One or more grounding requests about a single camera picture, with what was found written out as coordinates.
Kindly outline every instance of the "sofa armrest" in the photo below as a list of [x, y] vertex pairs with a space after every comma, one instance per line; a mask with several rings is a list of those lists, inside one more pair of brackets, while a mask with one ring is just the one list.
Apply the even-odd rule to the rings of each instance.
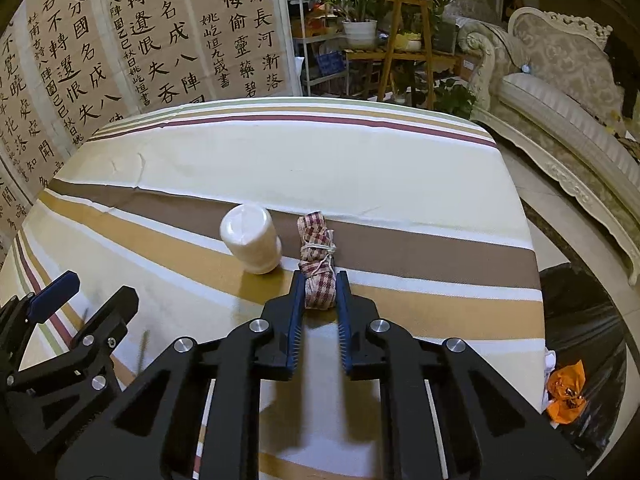
[[497, 93], [501, 79], [519, 72], [529, 62], [526, 47], [519, 38], [489, 24], [465, 23], [458, 33], [458, 44], [464, 52], [482, 57], [469, 80], [469, 88], [476, 96], [476, 105], [483, 110], [490, 108], [491, 95]]

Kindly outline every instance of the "calligraphy scroll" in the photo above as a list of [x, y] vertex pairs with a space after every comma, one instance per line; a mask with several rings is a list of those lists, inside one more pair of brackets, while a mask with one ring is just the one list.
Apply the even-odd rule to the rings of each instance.
[[37, 194], [105, 124], [299, 88], [286, 0], [24, 0], [0, 41], [2, 259]]

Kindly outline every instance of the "rolled plaid fabric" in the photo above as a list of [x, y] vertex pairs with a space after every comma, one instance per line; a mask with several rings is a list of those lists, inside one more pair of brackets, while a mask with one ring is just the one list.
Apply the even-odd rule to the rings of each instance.
[[324, 216], [317, 211], [298, 218], [302, 240], [300, 271], [306, 277], [305, 307], [327, 310], [334, 306], [334, 232], [326, 228]]

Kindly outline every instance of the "black plastic sheet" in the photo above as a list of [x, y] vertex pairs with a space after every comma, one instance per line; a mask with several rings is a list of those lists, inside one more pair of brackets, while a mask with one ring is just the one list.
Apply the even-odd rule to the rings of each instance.
[[589, 271], [562, 264], [540, 272], [546, 346], [559, 368], [582, 360], [588, 400], [580, 417], [558, 431], [592, 467], [609, 443], [626, 381], [624, 322], [612, 299]]

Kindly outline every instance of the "orange plastic bag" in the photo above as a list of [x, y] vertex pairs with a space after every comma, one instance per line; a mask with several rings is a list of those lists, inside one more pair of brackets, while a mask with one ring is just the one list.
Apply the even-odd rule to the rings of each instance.
[[573, 366], [565, 366], [551, 374], [546, 389], [554, 401], [546, 412], [558, 424], [571, 424], [587, 406], [587, 400], [580, 395], [586, 377], [582, 361]]

